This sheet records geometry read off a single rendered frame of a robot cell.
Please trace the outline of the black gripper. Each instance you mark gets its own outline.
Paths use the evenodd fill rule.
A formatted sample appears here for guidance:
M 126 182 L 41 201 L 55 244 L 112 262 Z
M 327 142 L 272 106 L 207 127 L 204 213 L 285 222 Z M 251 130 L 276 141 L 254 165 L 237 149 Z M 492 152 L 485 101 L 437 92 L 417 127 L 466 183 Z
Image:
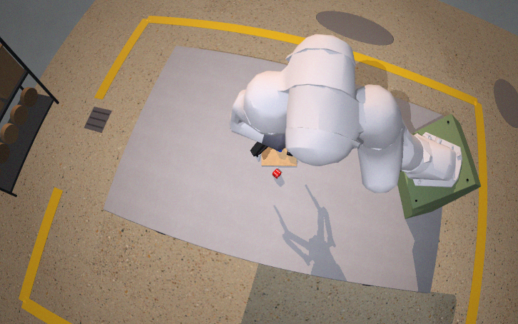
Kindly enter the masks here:
M 263 145 L 262 143 L 256 142 L 256 144 L 251 148 L 250 152 L 253 156 L 256 157 L 257 161 L 260 161 L 261 153 L 267 148 L 268 146 Z

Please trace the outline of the tan flat mat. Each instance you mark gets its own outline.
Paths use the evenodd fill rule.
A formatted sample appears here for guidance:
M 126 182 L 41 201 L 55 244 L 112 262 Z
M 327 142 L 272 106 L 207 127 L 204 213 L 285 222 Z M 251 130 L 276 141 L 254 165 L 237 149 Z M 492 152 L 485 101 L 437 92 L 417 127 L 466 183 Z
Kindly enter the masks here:
M 262 166 L 297 166 L 297 158 L 287 155 L 287 149 L 284 148 L 282 152 L 276 151 L 273 148 L 267 147 L 262 152 L 261 165 Z

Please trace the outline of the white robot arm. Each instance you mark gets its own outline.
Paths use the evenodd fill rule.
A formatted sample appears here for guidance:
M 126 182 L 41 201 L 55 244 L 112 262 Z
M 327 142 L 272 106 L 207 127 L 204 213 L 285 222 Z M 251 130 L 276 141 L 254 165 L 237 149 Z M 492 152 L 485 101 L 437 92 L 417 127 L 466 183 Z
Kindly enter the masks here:
M 311 166 L 339 163 L 357 148 L 362 184 L 373 193 L 397 186 L 400 171 L 416 186 L 456 183 L 461 148 L 427 132 L 413 136 L 385 88 L 355 90 L 355 58 L 345 41 L 315 34 L 286 60 L 282 71 L 257 74 L 238 94 L 228 122 L 233 133 L 286 148 Z

